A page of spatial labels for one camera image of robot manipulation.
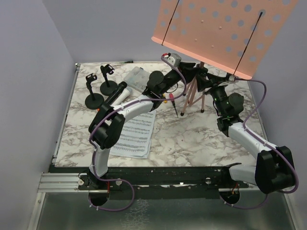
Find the gray wall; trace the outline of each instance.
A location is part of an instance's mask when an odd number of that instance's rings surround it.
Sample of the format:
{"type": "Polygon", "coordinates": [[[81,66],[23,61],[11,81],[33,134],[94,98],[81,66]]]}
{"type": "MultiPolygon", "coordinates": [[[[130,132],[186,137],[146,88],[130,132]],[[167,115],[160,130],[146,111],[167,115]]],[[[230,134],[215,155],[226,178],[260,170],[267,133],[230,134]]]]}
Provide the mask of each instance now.
{"type": "Polygon", "coordinates": [[[0,229],[24,230],[74,62],[41,0],[0,1],[0,229]]]}
{"type": "Polygon", "coordinates": [[[151,40],[160,0],[43,3],[76,62],[159,61],[163,53],[171,51],[151,40]]]}
{"type": "MultiPolygon", "coordinates": [[[[263,80],[268,94],[260,108],[268,139],[288,146],[300,187],[294,193],[307,228],[307,1],[300,0],[259,65],[254,79],[263,80]]],[[[262,87],[251,83],[258,102],[262,87]]]]}

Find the marble surface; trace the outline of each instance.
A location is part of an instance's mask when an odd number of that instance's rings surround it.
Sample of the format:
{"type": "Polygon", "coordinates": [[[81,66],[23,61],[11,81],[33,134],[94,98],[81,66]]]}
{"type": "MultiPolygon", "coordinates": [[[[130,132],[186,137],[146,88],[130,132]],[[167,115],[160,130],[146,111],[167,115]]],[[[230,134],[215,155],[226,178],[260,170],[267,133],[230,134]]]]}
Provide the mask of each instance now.
{"type": "MultiPolygon", "coordinates": [[[[89,110],[84,105],[84,100],[89,94],[85,83],[85,76],[94,73],[98,80],[92,83],[93,91],[98,92],[103,82],[100,65],[105,63],[82,64],[72,96],[62,140],[60,143],[56,167],[87,167],[90,165],[93,147],[89,143],[88,126],[94,118],[96,111],[89,110]]],[[[109,77],[117,83],[135,66],[142,67],[148,72],[160,70],[164,74],[170,71],[165,63],[110,63],[115,73],[109,77]]],[[[205,65],[210,73],[224,76],[225,72],[205,65]]],[[[179,95],[183,84],[174,92],[179,95]]],[[[240,81],[226,87],[227,93],[238,92],[244,96],[244,111],[240,117],[244,119],[254,108],[254,103],[246,81],[240,81]]],[[[133,90],[127,101],[139,96],[141,93],[133,90]]],[[[186,97],[176,100],[178,113],[181,112],[186,97]]],[[[216,124],[216,111],[212,105],[212,97],[205,98],[205,112],[201,113],[201,101],[188,107],[184,116],[177,118],[170,102],[162,103],[156,110],[156,120],[152,135],[152,143],[147,159],[133,159],[126,157],[110,156],[109,166],[220,166],[234,162],[255,165],[255,159],[237,142],[221,133],[216,124]]],[[[258,115],[254,114],[247,125],[256,133],[263,136],[258,115]]]]}

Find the red screwdriver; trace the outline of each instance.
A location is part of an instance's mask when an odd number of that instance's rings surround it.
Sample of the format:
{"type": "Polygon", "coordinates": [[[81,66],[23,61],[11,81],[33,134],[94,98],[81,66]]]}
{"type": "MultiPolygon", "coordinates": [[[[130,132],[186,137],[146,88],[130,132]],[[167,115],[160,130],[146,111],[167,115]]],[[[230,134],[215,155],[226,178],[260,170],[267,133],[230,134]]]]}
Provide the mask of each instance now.
{"type": "Polygon", "coordinates": [[[178,113],[177,113],[177,110],[176,110],[176,105],[175,105],[175,100],[174,100],[174,96],[173,96],[173,94],[172,94],[172,93],[170,93],[170,94],[169,94],[169,99],[171,99],[171,102],[172,102],[172,104],[173,104],[173,107],[174,107],[175,112],[176,112],[177,117],[178,117],[178,113]]]}

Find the clear plastic box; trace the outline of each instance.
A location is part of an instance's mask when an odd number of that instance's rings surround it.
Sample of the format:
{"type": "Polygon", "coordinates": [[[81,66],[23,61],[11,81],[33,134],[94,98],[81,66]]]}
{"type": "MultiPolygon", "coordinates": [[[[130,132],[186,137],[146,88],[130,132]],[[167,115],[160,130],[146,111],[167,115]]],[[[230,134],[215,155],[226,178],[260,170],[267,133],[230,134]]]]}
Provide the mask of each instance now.
{"type": "Polygon", "coordinates": [[[150,73],[141,69],[140,67],[134,67],[130,73],[124,78],[124,81],[135,90],[143,92],[147,86],[150,73]]]}

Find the robotic arm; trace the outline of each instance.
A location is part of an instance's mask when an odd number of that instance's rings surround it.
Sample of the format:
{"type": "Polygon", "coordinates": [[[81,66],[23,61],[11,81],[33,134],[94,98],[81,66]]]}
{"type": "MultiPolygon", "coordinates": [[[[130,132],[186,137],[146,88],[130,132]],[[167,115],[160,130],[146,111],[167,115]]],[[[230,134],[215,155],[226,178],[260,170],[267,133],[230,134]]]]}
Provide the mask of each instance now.
{"type": "MultiPolygon", "coordinates": [[[[255,159],[256,166],[236,164],[229,167],[229,173],[234,181],[244,181],[257,185],[265,193],[272,193],[295,184],[293,172],[285,161],[274,150],[263,145],[269,144],[276,148],[293,166],[291,151],[287,147],[277,147],[261,138],[254,132],[246,131],[239,114],[243,111],[243,96],[238,93],[227,95],[225,87],[234,82],[235,77],[227,74],[226,77],[218,77],[208,73],[206,68],[194,67],[195,63],[181,62],[177,54],[165,54],[165,62],[177,68],[184,80],[189,83],[196,76],[198,91],[208,89],[204,94],[213,97],[213,103],[219,118],[217,125],[226,136],[234,139],[246,148],[255,159]]],[[[108,170],[107,161],[110,148],[118,141],[123,125],[130,119],[150,112],[161,104],[163,93],[182,80],[174,69],[165,76],[160,71],[150,74],[147,87],[142,95],[135,100],[115,106],[114,108],[104,103],[89,127],[91,142],[95,146],[90,171],[98,177],[102,177],[108,170]]]]}

